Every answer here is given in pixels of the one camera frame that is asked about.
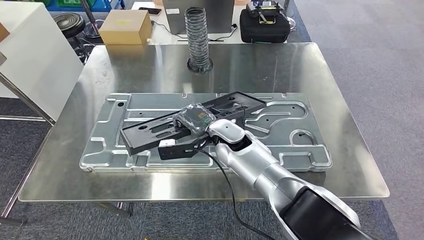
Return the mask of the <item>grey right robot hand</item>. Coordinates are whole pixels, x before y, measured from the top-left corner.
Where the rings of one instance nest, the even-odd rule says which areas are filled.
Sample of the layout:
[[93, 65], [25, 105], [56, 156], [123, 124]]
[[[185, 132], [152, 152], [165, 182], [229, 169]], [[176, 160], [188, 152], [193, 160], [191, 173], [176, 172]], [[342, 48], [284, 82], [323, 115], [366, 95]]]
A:
[[203, 136], [210, 124], [217, 120], [215, 115], [201, 103], [189, 104], [172, 116], [177, 128], [187, 128], [192, 136]]

